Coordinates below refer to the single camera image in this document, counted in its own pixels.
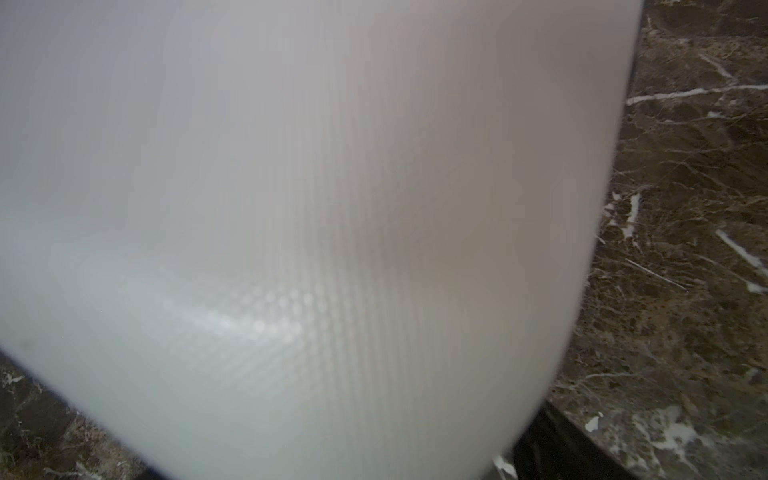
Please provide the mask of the white hard-shell suitcase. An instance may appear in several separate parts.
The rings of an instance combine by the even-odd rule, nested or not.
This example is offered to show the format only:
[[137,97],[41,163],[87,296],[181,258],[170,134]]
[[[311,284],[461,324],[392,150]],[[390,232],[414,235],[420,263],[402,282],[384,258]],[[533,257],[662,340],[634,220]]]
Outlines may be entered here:
[[479,479],[578,316],[639,1],[5,1],[1,349],[174,479]]

